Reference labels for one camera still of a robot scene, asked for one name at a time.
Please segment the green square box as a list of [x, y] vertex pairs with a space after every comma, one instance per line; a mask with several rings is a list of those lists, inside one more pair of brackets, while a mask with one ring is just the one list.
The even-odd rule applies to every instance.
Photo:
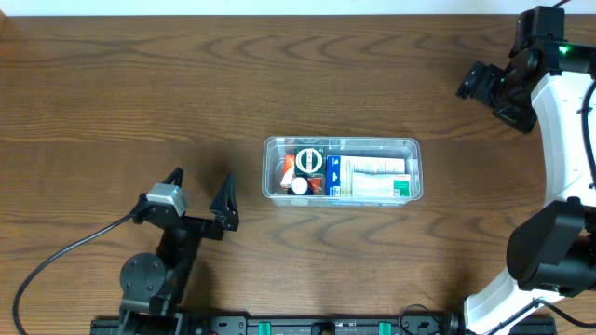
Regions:
[[322, 147], [299, 147], [295, 151], [295, 173], [300, 177], [322, 176], [325, 150]]

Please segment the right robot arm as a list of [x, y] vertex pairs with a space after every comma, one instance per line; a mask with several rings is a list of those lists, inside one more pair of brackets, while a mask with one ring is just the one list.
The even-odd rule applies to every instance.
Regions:
[[473, 334], [507, 334], [539, 308], [595, 288], [595, 49], [532, 38], [509, 57], [506, 69], [476, 63], [456, 95], [522, 133], [540, 127], [545, 200], [511, 234], [505, 270], [466, 298]]

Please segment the red cardboard box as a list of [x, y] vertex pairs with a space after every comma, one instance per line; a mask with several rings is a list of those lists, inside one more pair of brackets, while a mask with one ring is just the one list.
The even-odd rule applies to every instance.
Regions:
[[[300, 177], [300, 176], [297, 176], [295, 173], [295, 154], [286, 154], [284, 157], [282, 177], [281, 177], [279, 184], [283, 189], [285, 189], [288, 192], [288, 189], [291, 186], [291, 182], [296, 177]], [[303, 177], [303, 178], [308, 180], [309, 186], [313, 190], [313, 194], [320, 194], [322, 192], [324, 173], [320, 177], [314, 176], [314, 177]]]

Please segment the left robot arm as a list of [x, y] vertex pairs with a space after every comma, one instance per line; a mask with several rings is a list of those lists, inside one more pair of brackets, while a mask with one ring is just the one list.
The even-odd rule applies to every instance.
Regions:
[[186, 214], [182, 183], [183, 170], [177, 167], [141, 194], [130, 212], [134, 223], [149, 222], [161, 229], [162, 235], [155, 252], [136, 254], [121, 269], [119, 334], [207, 332], [202, 317], [186, 312], [181, 303], [201, 241], [221, 240], [226, 231], [238, 228], [236, 178], [228, 175], [215, 195], [210, 204], [212, 219]]

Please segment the dark bottle white cap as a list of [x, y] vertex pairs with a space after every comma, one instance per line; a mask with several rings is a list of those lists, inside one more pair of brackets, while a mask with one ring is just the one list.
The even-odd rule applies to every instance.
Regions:
[[288, 189], [288, 195], [312, 195], [313, 190], [310, 188], [308, 180], [303, 177], [296, 177]]

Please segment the blue illustrated box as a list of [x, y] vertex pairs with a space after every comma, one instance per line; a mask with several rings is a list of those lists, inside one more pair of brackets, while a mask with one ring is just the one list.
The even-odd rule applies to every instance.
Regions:
[[355, 173], [408, 174], [406, 172], [405, 160], [401, 158], [329, 155], [326, 170], [326, 195], [333, 197], [370, 197], [352, 195], [351, 186]]

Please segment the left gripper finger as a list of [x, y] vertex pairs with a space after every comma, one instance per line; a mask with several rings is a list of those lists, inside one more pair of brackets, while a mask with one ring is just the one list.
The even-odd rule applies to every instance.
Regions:
[[181, 167], [175, 168], [166, 179], [163, 180], [165, 184], [173, 184], [181, 187], [183, 184], [183, 169]]
[[229, 174], [226, 177], [210, 205], [210, 211], [224, 230], [237, 230], [239, 214], [236, 201], [236, 177], [234, 174]]

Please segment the white green box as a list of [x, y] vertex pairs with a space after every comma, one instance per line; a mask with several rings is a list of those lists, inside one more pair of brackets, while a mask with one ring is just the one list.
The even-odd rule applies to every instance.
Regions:
[[355, 173], [351, 191], [353, 196], [410, 197], [411, 176], [409, 174]]

